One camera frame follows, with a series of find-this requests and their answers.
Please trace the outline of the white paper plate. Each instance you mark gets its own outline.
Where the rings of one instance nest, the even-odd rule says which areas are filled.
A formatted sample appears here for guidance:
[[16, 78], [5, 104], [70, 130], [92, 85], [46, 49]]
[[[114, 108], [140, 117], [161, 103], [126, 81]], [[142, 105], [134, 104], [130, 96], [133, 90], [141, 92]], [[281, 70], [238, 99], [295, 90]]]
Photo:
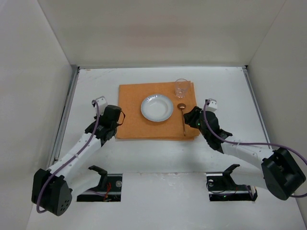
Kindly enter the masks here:
[[141, 114], [152, 122], [166, 121], [171, 117], [173, 110], [172, 101], [162, 94], [150, 95], [141, 103]]

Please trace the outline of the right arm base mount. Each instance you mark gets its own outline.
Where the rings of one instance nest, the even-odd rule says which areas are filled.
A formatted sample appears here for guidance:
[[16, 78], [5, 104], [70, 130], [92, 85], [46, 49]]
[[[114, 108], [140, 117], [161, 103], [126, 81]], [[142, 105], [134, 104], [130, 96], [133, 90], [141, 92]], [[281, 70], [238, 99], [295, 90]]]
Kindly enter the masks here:
[[254, 186], [236, 184], [231, 177], [231, 173], [239, 166], [232, 164], [223, 172], [206, 173], [206, 188], [211, 202], [256, 201], [258, 192]]

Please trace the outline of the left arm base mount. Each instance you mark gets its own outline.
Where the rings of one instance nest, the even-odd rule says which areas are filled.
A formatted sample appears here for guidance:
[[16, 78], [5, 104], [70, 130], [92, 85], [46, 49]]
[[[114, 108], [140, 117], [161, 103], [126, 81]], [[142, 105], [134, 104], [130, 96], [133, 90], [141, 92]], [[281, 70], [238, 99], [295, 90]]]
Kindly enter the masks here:
[[123, 174], [109, 174], [106, 170], [91, 166], [89, 170], [100, 175], [97, 186], [77, 196], [77, 202], [120, 202]]

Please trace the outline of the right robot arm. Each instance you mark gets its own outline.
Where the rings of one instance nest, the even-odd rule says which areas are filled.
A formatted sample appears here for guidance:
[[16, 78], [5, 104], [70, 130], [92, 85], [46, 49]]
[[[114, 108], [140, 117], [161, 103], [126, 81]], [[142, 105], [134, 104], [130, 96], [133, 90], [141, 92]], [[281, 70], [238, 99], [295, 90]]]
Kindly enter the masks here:
[[232, 133], [220, 128], [215, 113], [195, 106], [182, 115], [182, 122], [196, 128], [215, 151], [239, 158], [253, 166], [243, 169], [232, 164], [223, 172], [207, 175], [206, 187], [214, 201], [232, 200], [236, 191], [247, 192], [256, 199], [256, 187], [270, 191], [276, 198], [287, 200], [306, 181], [306, 176], [294, 160], [295, 150], [278, 145], [278, 149], [264, 148], [265, 143], [243, 143]]

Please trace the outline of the clear plastic cup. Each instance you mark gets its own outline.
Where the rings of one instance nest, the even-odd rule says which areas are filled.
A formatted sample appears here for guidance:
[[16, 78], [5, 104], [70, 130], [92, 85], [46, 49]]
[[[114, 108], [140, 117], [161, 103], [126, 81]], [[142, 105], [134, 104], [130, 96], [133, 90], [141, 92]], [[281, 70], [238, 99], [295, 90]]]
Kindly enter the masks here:
[[175, 95], [178, 98], [184, 98], [189, 88], [189, 81], [180, 78], [175, 81]]

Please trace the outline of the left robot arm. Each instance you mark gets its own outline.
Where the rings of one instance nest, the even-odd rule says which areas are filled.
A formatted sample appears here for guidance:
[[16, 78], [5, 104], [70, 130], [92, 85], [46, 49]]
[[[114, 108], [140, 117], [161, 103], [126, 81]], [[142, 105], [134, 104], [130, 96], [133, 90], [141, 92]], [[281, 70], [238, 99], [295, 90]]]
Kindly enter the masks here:
[[97, 194], [102, 190], [106, 199], [111, 191], [106, 170], [95, 165], [87, 169], [82, 166], [115, 136], [123, 112], [115, 105], [99, 106], [95, 100], [92, 104], [96, 108], [95, 121], [86, 128], [77, 143], [62, 159], [34, 174], [31, 200], [39, 214], [50, 212], [61, 216], [83, 192], [90, 190]]

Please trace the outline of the orange cloth napkin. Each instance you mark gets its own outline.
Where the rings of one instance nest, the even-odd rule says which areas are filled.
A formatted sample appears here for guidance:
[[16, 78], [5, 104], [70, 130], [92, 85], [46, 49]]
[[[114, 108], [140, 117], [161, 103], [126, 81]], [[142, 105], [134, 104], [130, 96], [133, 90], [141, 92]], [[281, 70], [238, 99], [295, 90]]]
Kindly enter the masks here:
[[[146, 119], [141, 113], [141, 103], [153, 94], [167, 96], [173, 104], [173, 113], [166, 121], [153, 122]], [[197, 137], [197, 129], [185, 126], [183, 133], [181, 111], [177, 105], [184, 103], [184, 112], [191, 111], [196, 106], [194, 83], [190, 83], [184, 98], [175, 95], [174, 82], [125, 84], [119, 86], [118, 105], [126, 115], [122, 125], [118, 127], [116, 138], [119, 139], [168, 139], [189, 140]]]

